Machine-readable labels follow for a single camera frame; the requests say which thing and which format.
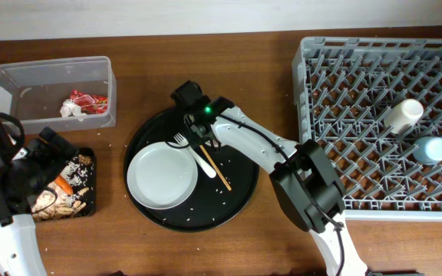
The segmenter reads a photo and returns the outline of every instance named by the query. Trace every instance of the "black round tray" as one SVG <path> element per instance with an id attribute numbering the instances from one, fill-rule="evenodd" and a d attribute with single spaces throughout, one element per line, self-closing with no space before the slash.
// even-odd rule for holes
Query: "black round tray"
<path id="1" fill-rule="evenodd" d="M 196 188 L 185 202 L 166 210 L 149 209 L 130 194 L 127 186 L 127 169 L 130 161 L 141 149 L 151 143 L 165 139 L 173 142 L 173 136 L 182 128 L 185 128 L 183 117 L 174 108 L 149 119 L 134 134 L 127 147 L 124 182 L 130 199 L 149 220 L 171 230 L 199 232 L 228 222 L 243 209 L 257 185 L 259 166 L 230 146 L 223 146 L 219 152 L 205 146 L 221 173 L 231 182 L 232 191 L 228 191 L 218 176 L 211 179 L 197 166 Z M 207 161 L 202 150 L 195 149 L 195 151 Z"/>

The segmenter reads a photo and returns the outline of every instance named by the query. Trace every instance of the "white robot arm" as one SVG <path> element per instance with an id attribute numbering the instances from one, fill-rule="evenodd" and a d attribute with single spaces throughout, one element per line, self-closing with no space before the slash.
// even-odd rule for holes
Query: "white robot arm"
<path id="1" fill-rule="evenodd" d="M 0 275 L 46 275 L 31 205 L 78 149 L 44 128 L 40 138 L 30 141 L 28 152 L 14 158 L 25 141 L 23 126 L 7 114 L 0 113 L 0 118 L 13 123 L 20 134 L 12 143 L 0 121 Z"/>
<path id="2" fill-rule="evenodd" d="M 297 142 L 283 139 L 268 131 L 264 127 L 250 120 L 238 107 L 228 108 L 221 114 L 264 133 L 274 143 L 277 143 L 287 156 L 293 156 L 296 154 L 295 146 L 297 145 Z M 274 171 L 277 163 L 285 162 L 282 155 L 275 151 L 274 147 L 267 140 L 248 128 L 239 127 L 238 124 L 222 117 L 217 117 L 216 122 L 211 125 L 211 128 L 218 141 L 237 149 L 255 163 L 259 164 L 259 166 L 268 174 L 271 174 Z M 345 226 L 345 212 L 336 213 L 333 216 L 333 219 L 337 222 L 342 222 Z M 335 276 L 342 263 L 342 257 L 341 246 L 338 241 L 338 236 L 335 233 L 334 226 L 331 223 L 327 223 L 323 232 L 318 233 L 313 229 L 310 229 L 309 232 L 314 238 L 318 249 L 322 253 L 327 266 L 327 274 Z M 365 275 L 368 267 L 359 258 L 346 227 L 341 230 L 341 239 L 345 261 L 340 275 Z"/>

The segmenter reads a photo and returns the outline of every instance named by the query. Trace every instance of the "food package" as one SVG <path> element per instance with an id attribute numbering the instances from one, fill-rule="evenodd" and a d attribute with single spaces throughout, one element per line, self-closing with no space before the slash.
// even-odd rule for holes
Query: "food package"
<path id="1" fill-rule="evenodd" d="M 80 214 L 80 211 L 87 205 L 93 205 L 93 199 L 88 196 L 89 191 L 93 190 L 88 182 L 93 168 L 93 160 L 89 156 L 79 154 L 74 157 L 60 176 L 48 185 L 55 194 L 43 191 L 31 207 L 33 219 L 38 222 L 86 215 Z"/>
<path id="2" fill-rule="evenodd" d="M 81 112 L 83 113 L 100 114 L 107 111 L 107 97 L 89 95 L 81 93 L 78 90 L 73 90 L 71 92 L 71 100 L 81 107 Z"/>

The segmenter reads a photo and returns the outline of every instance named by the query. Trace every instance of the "food wrapper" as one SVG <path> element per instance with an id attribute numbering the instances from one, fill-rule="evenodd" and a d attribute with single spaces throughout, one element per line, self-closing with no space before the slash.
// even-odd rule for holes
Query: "food wrapper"
<path id="1" fill-rule="evenodd" d="M 107 97 L 89 95 L 73 90 L 71 92 L 71 100 L 81 107 L 81 112 L 87 114 L 100 114 L 107 111 Z"/>

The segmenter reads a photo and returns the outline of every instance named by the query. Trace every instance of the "plastic container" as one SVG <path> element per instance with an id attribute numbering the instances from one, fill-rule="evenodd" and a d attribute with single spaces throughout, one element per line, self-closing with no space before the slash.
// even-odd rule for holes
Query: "plastic container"
<path id="1" fill-rule="evenodd" d="M 61 117 L 59 110 L 72 90 L 108 97 L 107 111 Z M 0 65 L 0 112 L 21 121 L 25 133 L 113 127 L 117 85 L 108 57 L 74 57 Z"/>

